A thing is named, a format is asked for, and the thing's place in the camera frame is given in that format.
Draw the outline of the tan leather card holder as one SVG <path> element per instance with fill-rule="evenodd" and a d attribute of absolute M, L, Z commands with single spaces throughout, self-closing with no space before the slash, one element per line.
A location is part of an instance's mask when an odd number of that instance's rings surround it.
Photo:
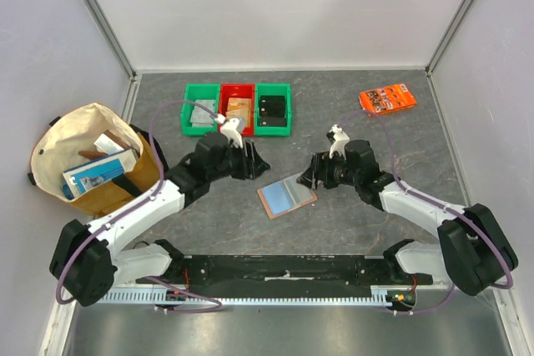
<path fill-rule="evenodd" d="M 315 192 L 297 182 L 299 176 L 296 173 L 257 190 L 269 218 L 278 218 L 316 201 Z"/>

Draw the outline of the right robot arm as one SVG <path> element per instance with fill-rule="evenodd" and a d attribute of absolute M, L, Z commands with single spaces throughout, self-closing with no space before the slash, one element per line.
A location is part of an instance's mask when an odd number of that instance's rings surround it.
<path fill-rule="evenodd" d="M 380 169 L 365 140 L 349 141 L 342 152 L 315 153 L 297 182 L 310 189 L 350 186 L 364 203 L 400 216 L 437 238 L 437 245 L 408 239 L 393 247 L 394 256 L 381 265 L 390 283 L 423 273 L 453 283 L 471 296 L 490 286 L 512 286 L 518 258 L 488 207 L 444 203 L 413 189 Z"/>

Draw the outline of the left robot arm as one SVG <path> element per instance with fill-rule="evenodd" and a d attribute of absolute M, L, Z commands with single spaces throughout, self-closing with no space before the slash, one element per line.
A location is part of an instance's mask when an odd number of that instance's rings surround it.
<path fill-rule="evenodd" d="M 221 178 L 255 180 L 270 169 L 254 143 L 236 144 L 222 133 L 208 133 L 192 153 L 170 168 L 153 187 L 109 215 L 83 224 L 67 223 L 58 238 L 49 266 L 57 279 L 56 299 L 87 307 L 116 284 L 159 277 L 175 283 L 183 276 L 179 252 L 161 242 L 127 249 L 141 233 L 203 197 Z"/>

